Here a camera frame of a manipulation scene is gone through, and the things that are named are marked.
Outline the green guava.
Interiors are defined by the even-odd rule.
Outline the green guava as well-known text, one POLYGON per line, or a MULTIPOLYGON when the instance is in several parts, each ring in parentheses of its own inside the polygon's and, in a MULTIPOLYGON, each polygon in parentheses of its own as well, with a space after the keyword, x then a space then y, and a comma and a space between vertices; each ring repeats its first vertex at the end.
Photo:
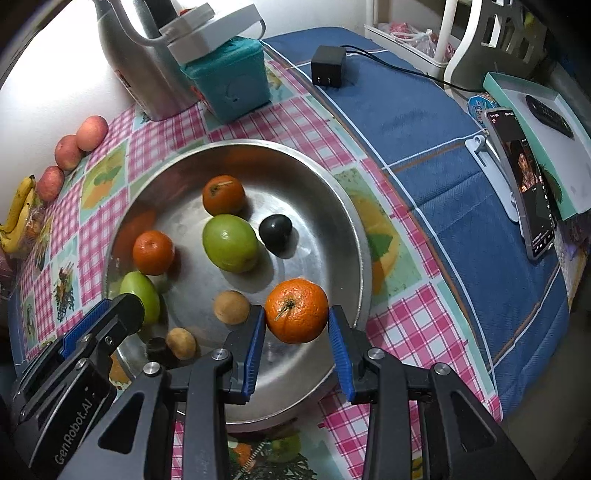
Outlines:
POLYGON ((137 296, 144 308, 143 325, 154 325, 160 316, 160 298, 151 280, 139 271, 127 273, 120 284, 119 293, 137 296))
POLYGON ((235 274, 252 270, 259 258, 259 240, 252 226, 242 218, 216 215, 202 231, 205 254, 219 269, 235 274))

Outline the dark plum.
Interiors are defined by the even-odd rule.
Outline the dark plum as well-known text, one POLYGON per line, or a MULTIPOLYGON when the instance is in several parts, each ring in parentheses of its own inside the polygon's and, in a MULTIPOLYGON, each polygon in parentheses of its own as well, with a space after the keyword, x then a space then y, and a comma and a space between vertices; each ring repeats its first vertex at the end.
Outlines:
POLYGON ((150 362, 156 362, 165 368, 171 368, 176 362, 176 357, 162 337, 150 338, 145 344, 145 353, 150 362))
POLYGON ((281 252, 287 248, 293 223, 283 214, 273 214, 263 219, 259 224, 259 237, 263 245, 273 252, 281 252))

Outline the orange tangerine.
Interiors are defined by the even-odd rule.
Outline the orange tangerine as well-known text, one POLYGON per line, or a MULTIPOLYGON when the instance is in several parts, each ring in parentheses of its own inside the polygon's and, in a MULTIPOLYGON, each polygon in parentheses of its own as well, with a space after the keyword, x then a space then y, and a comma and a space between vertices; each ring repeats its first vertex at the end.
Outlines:
POLYGON ((205 184, 202 203, 212 216, 238 214, 246 204, 245 189, 238 178, 230 175, 216 176, 205 184))
POLYGON ((140 234, 132 247, 134 265, 145 275, 164 274, 172 265, 174 257, 175 246, 172 240, 158 230, 140 234))
POLYGON ((304 344, 322 334, 329 318, 329 300, 314 282, 294 278, 277 284, 264 304, 266 324, 283 343, 304 344))

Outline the clear plastic fruit tray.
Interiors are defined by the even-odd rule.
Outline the clear plastic fruit tray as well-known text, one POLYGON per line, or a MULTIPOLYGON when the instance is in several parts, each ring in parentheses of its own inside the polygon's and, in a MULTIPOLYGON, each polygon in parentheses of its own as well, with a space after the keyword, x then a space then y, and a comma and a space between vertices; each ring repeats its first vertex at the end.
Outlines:
POLYGON ((43 228, 46 210, 47 205, 44 202, 35 204, 31 208, 19 241, 18 253, 21 258, 26 258, 35 245, 43 228))

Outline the large steel basin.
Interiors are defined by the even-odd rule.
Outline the large steel basin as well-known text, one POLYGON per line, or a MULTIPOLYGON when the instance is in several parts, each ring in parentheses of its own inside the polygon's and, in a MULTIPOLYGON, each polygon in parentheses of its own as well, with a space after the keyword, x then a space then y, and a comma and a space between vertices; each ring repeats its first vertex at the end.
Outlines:
MULTIPOLYGON (((263 140, 214 142, 177 155, 147 175, 112 235, 103 277, 103 296, 119 294, 122 278, 136 270, 131 256, 135 238, 148 230, 165 233, 177 257, 169 273, 152 280, 160 293, 160 323, 130 335, 116 350, 133 380, 147 362, 149 334, 182 327, 197 338, 205 356, 221 347, 235 328, 213 313, 214 298, 235 290, 251 304, 263 305, 281 281, 305 278, 324 289, 331 305, 341 305, 349 325, 365 330, 372 299, 370 249, 353 201, 320 164, 293 148, 263 140), (228 174, 245 187, 245 218, 259 238, 259 224, 272 214, 290 218, 294 231, 286 250, 274 254, 259 240, 256 266, 229 273, 207 258, 202 229, 211 215, 202 207, 202 188, 228 174)), ((245 406, 226 407, 229 432, 273 428, 301 415, 338 383, 332 373, 327 331, 313 342, 287 345, 267 331, 259 378, 245 406)))

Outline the lower yellow banana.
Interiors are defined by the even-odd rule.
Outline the lower yellow banana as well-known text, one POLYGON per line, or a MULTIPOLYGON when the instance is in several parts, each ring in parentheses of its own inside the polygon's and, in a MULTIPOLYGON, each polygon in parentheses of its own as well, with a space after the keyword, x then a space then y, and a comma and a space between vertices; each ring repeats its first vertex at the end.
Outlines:
POLYGON ((21 237, 23 236, 26 224, 29 220, 32 210, 34 209, 36 201, 36 191, 32 189, 26 199, 24 206, 22 207, 20 213, 17 217, 17 223, 14 229, 9 232, 1 232, 1 247, 6 254, 14 254, 19 247, 19 242, 21 237))

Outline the yellow banana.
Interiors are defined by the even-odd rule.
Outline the yellow banana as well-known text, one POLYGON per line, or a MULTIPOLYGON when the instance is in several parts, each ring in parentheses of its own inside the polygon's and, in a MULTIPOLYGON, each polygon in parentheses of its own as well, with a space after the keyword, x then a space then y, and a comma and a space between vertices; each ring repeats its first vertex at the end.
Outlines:
POLYGON ((1 232, 1 247, 6 254, 14 254, 19 247, 19 242, 21 237, 23 236, 26 224, 29 220, 32 210, 34 209, 36 201, 36 191, 32 189, 26 199, 24 206, 22 207, 20 213, 17 217, 17 223, 14 229, 9 232, 1 232))
POLYGON ((16 227, 19 214, 25 204, 27 195, 35 188, 35 176, 25 177, 19 184, 13 197, 11 207, 5 222, 0 226, 2 233, 10 233, 16 227))

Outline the left red apple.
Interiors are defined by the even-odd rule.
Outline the left red apple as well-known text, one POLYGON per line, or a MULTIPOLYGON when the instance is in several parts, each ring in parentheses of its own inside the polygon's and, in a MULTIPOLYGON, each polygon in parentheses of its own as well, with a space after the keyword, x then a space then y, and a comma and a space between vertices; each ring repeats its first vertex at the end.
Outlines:
POLYGON ((53 202, 59 196, 64 180, 64 172, 58 166, 47 167, 36 185, 38 197, 45 203, 53 202))

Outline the red apple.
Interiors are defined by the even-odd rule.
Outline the red apple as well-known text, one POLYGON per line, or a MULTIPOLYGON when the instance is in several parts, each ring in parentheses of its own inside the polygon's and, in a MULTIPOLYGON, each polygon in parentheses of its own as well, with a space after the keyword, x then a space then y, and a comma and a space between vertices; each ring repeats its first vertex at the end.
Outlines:
POLYGON ((78 128, 75 137, 76 143, 83 152, 95 150, 108 133, 108 124, 100 115, 86 118, 78 128))
POLYGON ((64 180, 64 172, 58 166, 47 167, 36 185, 38 197, 45 203, 53 202, 59 196, 64 180))
POLYGON ((73 171, 79 165, 82 158, 83 152, 79 149, 74 134, 63 136, 55 146, 55 163, 65 172, 73 171))

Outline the upper yellow banana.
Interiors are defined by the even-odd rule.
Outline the upper yellow banana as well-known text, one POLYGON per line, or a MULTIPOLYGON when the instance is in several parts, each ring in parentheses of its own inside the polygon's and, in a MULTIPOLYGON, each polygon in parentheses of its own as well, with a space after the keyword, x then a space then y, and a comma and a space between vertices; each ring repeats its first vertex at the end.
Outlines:
POLYGON ((5 222, 0 226, 2 233, 10 233, 16 227, 19 214, 25 204, 27 195, 35 188, 35 176, 25 177, 19 184, 13 197, 11 207, 5 222))

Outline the middle red apple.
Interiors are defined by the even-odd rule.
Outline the middle red apple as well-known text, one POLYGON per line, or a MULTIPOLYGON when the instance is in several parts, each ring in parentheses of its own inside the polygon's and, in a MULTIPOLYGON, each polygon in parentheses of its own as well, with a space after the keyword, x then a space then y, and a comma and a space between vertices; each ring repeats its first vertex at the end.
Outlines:
POLYGON ((55 163, 65 172, 73 171, 79 165, 82 158, 83 152, 79 149, 74 134, 63 136, 55 146, 55 163))

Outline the right red apple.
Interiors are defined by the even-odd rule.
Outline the right red apple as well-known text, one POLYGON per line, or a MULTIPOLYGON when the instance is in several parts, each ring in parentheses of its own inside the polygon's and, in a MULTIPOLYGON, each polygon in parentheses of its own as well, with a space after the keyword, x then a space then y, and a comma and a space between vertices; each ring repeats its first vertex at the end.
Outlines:
POLYGON ((95 150, 108 133, 108 124, 100 115, 86 118, 78 128, 75 137, 76 143, 83 152, 95 150))

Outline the blue quilted table cover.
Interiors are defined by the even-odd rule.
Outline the blue quilted table cover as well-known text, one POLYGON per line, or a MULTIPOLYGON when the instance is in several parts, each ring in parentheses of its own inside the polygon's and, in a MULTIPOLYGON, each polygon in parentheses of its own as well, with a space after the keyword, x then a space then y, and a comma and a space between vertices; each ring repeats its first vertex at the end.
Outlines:
POLYGON ((346 47, 348 57, 342 87, 318 97, 352 125, 403 202, 472 329, 502 414, 513 413, 567 330, 557 255, 529 260, 519 227, 465 147, 480 126, 434 81, 343 28, 266 39, 304 82, 320 45, 346 47))

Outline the white phone stand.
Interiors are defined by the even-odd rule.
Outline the white phone stand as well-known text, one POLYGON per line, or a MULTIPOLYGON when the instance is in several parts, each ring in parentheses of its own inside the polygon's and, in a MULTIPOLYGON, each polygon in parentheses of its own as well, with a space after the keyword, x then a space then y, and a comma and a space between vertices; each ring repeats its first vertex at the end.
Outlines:
POLYGON ((513 222, 519 222, 519 216, 515 200, 509 184, 499 168, 484 135, 475 135, 465 141, 465 147, 477 162, 482 172, 486 176, 489 184, 493 188, 507 217, 513 222))

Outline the stainless steel thermos jug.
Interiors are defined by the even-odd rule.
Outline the stainless steel thermos jug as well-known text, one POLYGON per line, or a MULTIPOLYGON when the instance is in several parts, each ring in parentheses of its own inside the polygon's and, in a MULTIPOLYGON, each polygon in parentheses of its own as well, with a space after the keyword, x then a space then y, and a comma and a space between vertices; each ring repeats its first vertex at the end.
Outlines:
POLYGON ((152 121, 173 117, 197 103, 191 83, 169 50, 133 42, 107 1, 94 3, 103 54, 113 73, 152 121))

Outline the smartphone on stand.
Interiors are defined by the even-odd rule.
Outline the smartphone on stand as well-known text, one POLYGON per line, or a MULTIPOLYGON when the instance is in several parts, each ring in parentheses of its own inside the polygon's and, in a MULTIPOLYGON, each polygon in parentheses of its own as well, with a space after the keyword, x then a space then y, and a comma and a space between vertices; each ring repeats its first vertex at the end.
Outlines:
POLYGON ((542 173, 512 110, 488 109, 483 122, 515 201, 527 256, 536 262, 554 242, 554 221, 542 173))

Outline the teal plastic box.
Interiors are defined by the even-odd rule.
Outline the teal plastic box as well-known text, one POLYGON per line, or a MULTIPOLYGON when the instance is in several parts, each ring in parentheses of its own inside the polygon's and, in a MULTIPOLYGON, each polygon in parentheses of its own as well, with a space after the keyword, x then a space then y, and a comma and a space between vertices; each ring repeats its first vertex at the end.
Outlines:
POLYGON ((213 52, 180 67, 200 100, 222 124, 270 102, 263 44, 233 37, 213 52))

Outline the black power adapter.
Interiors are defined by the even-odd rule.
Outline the black power adapter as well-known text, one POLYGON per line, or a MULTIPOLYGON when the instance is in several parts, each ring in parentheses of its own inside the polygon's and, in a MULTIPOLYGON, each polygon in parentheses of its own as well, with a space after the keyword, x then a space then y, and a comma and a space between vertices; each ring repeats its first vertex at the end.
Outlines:
POLYGON ((311 81, 315 86, 341 88, 345 70, 345 47, 318 46, 311 58, 311 81))

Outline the white power strip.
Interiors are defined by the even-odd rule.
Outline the white power strip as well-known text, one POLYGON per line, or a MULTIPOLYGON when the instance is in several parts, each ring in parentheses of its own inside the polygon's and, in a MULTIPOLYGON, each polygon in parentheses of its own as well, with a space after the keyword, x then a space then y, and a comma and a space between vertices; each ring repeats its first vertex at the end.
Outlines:
POLYGON ((163 45, 181 66, 211 54, 253 25, 259 24, 262 29, 259 39, 266 33, 266 23, 254 4, 215 13, 204 3, 160 27, 158 37, 146 38, 134 29, 120 1, 109 1, 109 4, 122 30, 133 42, 146 47, 163 45))

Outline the teal rimmed white box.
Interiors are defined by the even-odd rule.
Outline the teal rimmed white box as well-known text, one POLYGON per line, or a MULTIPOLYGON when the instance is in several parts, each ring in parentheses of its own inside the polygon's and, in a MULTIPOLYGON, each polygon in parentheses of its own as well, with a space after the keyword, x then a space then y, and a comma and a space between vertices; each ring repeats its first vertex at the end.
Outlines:
POLYGON ((562 96, 545 86, 497 72, 489 72, 484 88, 505 108, 514 111, 533 154, 545 170, 561 218, 566 220, 590 210, 590 137, 562 96), (530 111, 531 96, 561 115, 573 132, 568 137, 543 124, 530 111))

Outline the white storage shelf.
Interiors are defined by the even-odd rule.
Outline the white storage shelf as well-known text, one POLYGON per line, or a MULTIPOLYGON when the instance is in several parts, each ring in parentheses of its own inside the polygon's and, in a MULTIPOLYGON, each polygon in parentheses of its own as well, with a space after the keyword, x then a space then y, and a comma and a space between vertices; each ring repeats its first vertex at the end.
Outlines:
POLYGON ((460 39, 454 35, 458 1, 366 2, 365 37, 442 80, 460 39))

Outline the white plastic chair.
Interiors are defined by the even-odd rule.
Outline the white plastic chair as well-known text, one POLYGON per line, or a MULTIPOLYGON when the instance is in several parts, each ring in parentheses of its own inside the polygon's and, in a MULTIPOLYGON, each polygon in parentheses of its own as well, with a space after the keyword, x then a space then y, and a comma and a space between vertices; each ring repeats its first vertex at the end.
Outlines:
POLYGON ((490 72, 527 78, 545 57, 547 27, 521 1, 476 0, 444 81, 476 90, 490 72))

